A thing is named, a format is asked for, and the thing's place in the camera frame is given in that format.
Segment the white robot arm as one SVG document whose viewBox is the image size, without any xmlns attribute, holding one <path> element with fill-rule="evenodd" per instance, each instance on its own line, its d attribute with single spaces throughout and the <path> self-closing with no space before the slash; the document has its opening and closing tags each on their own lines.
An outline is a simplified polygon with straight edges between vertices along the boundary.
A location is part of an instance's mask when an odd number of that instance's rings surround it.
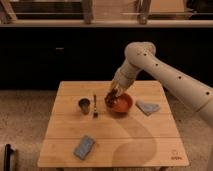
<svg viewBox="0 0 213 171">
<path fill-rule="evenodd" d="M 110 89 L 116 89 L 120 96 L 144 70 L 213 129 L 213 88 L 160 61 L 155 54 L 152 42 L 129 43 L 124 50 L 125 60 L 117 69 Z"/>
</svg>

